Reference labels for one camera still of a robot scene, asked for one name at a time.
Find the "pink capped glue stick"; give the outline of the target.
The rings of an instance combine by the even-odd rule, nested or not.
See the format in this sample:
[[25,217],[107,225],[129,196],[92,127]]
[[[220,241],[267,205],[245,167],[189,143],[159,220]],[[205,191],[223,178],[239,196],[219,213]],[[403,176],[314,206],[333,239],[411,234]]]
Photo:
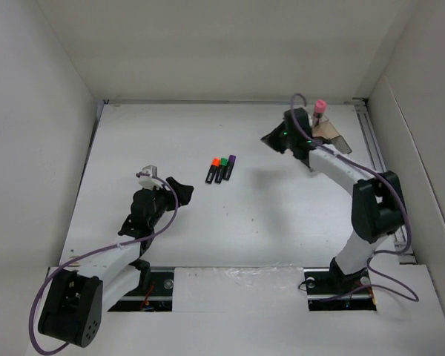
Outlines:
[[322,122],[326,108],[327,108],[327,104],[324,100],[318,99],[315,102],[312,119],[311,119],[313,128],[318,126]]

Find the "green capped highlighter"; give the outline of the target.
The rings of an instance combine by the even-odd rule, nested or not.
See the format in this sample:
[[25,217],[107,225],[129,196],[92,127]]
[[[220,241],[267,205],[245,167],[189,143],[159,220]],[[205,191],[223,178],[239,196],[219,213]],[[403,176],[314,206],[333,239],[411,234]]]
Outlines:
[[225,170],[227,168],[227,164],[228,164],[228,159],[225,158],[225,157],[222,157],[220,159],[220,163],[219,163],[219,165],[217,167],[217,172],[216,172],[216,175],[215,175],[215,178],[214,178],[214,182],[216,184],[220,184],[222,182],[223,177],[225,175]]

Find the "purple capped highlighter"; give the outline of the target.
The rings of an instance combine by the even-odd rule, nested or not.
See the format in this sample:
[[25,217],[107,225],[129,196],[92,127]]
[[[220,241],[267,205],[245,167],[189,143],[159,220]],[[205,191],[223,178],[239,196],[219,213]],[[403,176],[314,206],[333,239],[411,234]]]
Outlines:
[[236,157],[235,155],[230,155],[228,157],[227,163],[225,165],[225,170],[223,172],[223,179],[226,181],[229,181],[232,175],[232,171],[234,170],[234,165],[236,162]]

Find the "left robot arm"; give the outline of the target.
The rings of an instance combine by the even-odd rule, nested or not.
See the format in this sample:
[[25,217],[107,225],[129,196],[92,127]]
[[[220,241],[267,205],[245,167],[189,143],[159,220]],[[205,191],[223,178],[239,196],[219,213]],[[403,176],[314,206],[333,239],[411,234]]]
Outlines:
[[29,320],[30,339],[39,354],[48,352],[35,333],[85,348],[99,331],[103,313],[128,292],[142,294],[150,287],[149,265],[141,257],[159,235],[155,227],[161,217],[189,204],[194,187],[144,171],[137,177],[141,188],[133,194],[118,240],[67,261],[39,289],[35,299],[46,298],[42,312],[38,320],[34,314]]

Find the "orange capped highlighter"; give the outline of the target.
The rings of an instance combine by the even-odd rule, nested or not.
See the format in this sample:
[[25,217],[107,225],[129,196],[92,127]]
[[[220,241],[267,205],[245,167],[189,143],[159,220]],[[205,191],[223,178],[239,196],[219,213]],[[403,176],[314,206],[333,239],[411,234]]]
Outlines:
[[214,181],[215,176],[217,175],[218,168],[220,166],[220,158],[213,158],[210,168],[208,170],[207,176],[205,178],[206,184],[211,184]]

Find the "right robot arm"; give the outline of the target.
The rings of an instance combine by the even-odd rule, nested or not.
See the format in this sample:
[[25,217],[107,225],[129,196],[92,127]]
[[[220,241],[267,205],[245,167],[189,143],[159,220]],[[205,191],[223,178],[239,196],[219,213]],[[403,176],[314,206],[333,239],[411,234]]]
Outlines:
[[261,138],[278,153],[292,152],[307,168],[325,174],[352,197],[352,234],[330,262],[328,283],[344,292],[366,268],[385,237],[405,224],[403,193],[393,171],[377,172],[343,155],[327,139],[314,138],[304,108],[288,110],[283,121]]

